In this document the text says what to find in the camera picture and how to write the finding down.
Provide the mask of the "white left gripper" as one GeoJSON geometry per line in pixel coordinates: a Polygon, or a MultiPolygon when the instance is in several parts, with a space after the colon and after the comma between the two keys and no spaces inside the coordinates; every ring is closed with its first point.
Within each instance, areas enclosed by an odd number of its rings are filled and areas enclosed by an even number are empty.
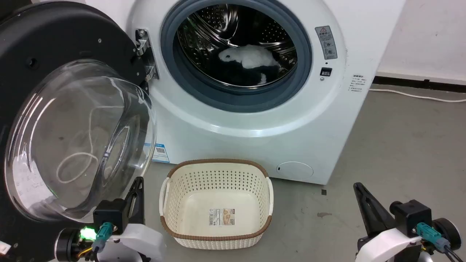
{"type": "Polygon", "coordinates": [[[136,177],[125,197],[129,224],[107,240],[99,262],[164,262],[166,244],[160,232],[145,226],[144,200],[144,179],[136,177]]]}

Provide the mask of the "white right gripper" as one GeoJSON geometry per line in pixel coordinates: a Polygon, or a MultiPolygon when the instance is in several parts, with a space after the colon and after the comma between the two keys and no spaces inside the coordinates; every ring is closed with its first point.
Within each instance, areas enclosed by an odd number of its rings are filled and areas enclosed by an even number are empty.
{"type": "Polygon", "coordinates": [[[396,229],[393,216],[361,182],[354,183],[353,189],[367,232],[367,237],[359,240],[362,246],[356,254],[356,262],[395,262],[395,255],[420,245],[417,229],[411,230],[412,238],[396,229]]]}

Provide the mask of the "white front-load washing machine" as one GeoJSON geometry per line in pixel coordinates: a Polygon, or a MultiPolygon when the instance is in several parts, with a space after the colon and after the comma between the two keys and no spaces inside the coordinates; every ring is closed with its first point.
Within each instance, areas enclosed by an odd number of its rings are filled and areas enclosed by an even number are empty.
{"type": "Polygon", "coordinates": [[[275,178],[296,161],[313,168],[307,183],[328,183],[407,0],[279,0],[303,23],[312,68],[303,88],[281,106],[256,113],[227,112],[199,102],[170,76],[160,48],[161,26],[178,0],[84,0],[106,13],[135,41],[147,29],[159,79],[149,82],[157,114],[157,143],[171,164],[196,159],[257,162],[275,178]],[[329,25],[338,58],[325,60],[316,27],[329,25]],[[332,68],[330,77],[321,68],[332,68]],[[353,75],[366,89],[348,91],[353,75]]]}

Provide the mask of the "metal door hinge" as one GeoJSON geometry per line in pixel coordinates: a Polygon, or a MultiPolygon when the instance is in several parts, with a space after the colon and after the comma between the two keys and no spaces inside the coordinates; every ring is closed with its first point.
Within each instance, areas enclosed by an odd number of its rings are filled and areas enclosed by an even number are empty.
{"type": "Polygon", "coordinates": [[[135,30],[135,41],[137,46],[137,55],[142,59],[145,65],[145,81],[149,82],[159,79],[158,66],[153,51],[150,35],[147,29],[135,30]]]}

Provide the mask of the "black round glass washer door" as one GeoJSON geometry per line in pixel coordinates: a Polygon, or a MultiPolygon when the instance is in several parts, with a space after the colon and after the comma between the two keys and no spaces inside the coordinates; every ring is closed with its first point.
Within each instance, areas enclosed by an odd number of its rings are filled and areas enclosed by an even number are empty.
{"type": "Polygon", "coordinates": [[[32,3],[0,20],[0,262],[50,262],[151,159],[156,114],[136,42],[106,13],[32,3]]]}

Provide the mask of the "blue white energy label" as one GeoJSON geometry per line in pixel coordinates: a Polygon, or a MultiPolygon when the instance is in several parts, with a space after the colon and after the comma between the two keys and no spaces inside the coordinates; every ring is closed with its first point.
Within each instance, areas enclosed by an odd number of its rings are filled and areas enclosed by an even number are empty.
{"type": "Polygon", "coordinates": [[[166,148],[164,144],[150,144],[145,143],[143,153],[146,159],[151,159],[153,162],[170,163],[166,148]],[[149,156],[150,148],[153,147],[153,154],[149,156]]]}

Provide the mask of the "cream laundry basket brown rim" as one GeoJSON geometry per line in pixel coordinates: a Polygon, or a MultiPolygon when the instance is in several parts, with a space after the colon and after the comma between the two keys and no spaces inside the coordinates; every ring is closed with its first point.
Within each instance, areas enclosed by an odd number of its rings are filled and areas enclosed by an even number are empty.
{"type": "Polygon", "coordinates": [[[202,159],[176,165],[160,189],[162,227],[192,249],[228,250],[256,245],[271,224],[274,190],[253,161],[202,159]],[[209,209],[235,209],[233,227],[209,226],[209,209]]]}

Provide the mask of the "paper product label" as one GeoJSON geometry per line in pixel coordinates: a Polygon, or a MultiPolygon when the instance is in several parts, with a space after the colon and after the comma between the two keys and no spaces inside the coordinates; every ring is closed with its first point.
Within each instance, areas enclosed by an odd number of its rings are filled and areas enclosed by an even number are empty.
{"type": "Polygon", "coordinates": [[[236,225],[235,209],[209,209],[209,226],[233,227],[236,225]]]}

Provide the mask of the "round white filter cover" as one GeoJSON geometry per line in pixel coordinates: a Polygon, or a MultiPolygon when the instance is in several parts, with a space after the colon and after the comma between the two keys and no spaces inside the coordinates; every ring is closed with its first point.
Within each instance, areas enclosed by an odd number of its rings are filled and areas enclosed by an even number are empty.
{"type": "Polygon", "coordinates": [[[277,173],[283,179],[305,181],[313,176],[313,168],[308,164],[296,161],[288,161],[279,164],[276,168],[277,173]]]}

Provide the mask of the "small printed text sticker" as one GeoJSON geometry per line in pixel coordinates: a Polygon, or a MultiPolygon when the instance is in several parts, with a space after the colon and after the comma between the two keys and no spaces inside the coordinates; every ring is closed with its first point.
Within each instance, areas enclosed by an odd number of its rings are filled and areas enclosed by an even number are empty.
{"type": "Polygon", "coordinates": [[[361,75],[353,75],[348,87],[348,91],[362,92],[366,89],[367,79],[361,75]]]}

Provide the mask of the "black baseboard strip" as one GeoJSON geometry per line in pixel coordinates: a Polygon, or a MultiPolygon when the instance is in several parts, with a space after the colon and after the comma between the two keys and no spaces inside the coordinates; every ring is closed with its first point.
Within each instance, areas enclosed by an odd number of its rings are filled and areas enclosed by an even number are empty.
{"type": "Polygon", "coordinates": [[[378,72],[373,77],[372,83],[466,94],[465,79],[378,72]]]}

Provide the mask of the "grey warning label sticker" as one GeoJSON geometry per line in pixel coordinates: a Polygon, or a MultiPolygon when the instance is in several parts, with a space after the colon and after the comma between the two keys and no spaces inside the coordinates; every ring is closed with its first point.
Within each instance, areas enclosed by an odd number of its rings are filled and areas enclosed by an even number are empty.
{"type": "Polygon", "coordinates": [[[324,59],[331,60],[338,58],[335,40],[329,25],[315,28],[320,45],[323,51],[324,59]]]}

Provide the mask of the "white fluffy garment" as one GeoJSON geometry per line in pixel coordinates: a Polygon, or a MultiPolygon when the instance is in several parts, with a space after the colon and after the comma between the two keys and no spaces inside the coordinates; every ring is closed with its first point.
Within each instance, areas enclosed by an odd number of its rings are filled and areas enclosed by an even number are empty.
{"type": "Polygon", "coordinates": [[[226,62],[237,61],[241,63],[245,68],[253,68],[262,65],[280,65],[271,51],[261,46],[255,45],[226,48],[224,50],[221,50],[214,58],[212,58],[212,62],[215,62],[217,60],[226,62]]]}

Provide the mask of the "stainless steel washer drum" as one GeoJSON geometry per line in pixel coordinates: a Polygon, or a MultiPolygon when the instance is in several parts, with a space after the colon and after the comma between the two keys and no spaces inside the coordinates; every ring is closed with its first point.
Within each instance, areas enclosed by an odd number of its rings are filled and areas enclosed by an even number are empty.
{"type": "Polygon", "coordinates": [[[261,88],[283,79],[295,68],[298,58],[289,33],[270,16],[251,7],[236,4],[216,4],[196,10],[178,27],[178,42],[193,68],[219,84],[213,78],[212,58],[221,50],[255,45],[273,53],[281,65],[277,80],[265,85],[242,88],[261,88]]]}

